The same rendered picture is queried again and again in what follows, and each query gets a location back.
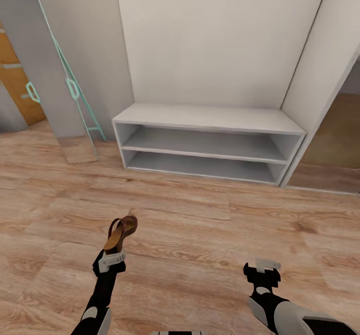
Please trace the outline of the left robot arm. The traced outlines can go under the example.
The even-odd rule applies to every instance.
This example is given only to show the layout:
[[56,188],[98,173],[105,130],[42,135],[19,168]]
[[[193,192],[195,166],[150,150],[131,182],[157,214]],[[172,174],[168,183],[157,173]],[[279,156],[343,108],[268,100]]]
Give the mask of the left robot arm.
[[101,250],[94,261],[93,271],[97,276],[94,293],[91,296],[80,323],[71,335],[107,335],[111,322],[112,311],[108,307],[118,273],[126,271],[125,252],[114,249],[113,254],[105,255]]

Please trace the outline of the sandal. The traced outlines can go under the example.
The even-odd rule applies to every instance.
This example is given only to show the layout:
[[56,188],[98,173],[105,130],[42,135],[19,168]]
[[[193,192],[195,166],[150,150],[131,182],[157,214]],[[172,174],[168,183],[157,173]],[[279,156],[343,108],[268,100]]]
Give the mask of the sandal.
[[[116,229],[112,232],[114,224],[119,221]],[[115,248],[120,253],[123,249],[125,237],[132,235],[138,227],[138,219],[135,215],[127,215],[123,218],[116,218],[108,230],[108,241],[104,245],[104,255],[112,255]]]

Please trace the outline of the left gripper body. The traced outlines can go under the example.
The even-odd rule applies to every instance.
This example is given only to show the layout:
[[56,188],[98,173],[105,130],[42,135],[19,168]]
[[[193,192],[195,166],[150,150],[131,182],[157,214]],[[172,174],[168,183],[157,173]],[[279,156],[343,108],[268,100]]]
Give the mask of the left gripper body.
[[126,271],[126,264],[123,260],[120,263],[111,265],[108,271],[105,272],[100,272],[99,264],[95,264],[93,267],[93,271],[97,276],[97,282],[95,286],[99,284],[110,284],[113,286],[112,288],[114,288],[116,276],[118,273]]

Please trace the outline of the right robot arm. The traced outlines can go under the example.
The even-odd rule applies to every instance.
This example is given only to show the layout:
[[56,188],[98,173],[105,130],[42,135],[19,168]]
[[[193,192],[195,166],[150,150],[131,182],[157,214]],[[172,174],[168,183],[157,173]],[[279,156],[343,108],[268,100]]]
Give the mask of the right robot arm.
[[254,292],[249,297],[253,315],[276,335],[360,335],[349,325],[335,317],[315,311],[274,295],[278,288],[282,265],[277,260],[257,258],[256,268],[243,268],[247,281],[253,283]]

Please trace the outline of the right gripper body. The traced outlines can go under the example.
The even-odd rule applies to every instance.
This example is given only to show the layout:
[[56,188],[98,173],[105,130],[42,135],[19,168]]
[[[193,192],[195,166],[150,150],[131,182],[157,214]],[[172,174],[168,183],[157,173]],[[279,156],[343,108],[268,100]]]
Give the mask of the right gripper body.
[[277,280],[277,274],[276,271],[270,269],[270,268],[266,268],[264,270],[264,273],[262,272],[258,272],[257,269],[255,267],[246,267],[246,275],[247,275],[247,281],[249,283],[253,283],[257,280],[257,279],[264,279],[265,281],[267,281],[271,287],[273,288],[278,288],[278,280]]

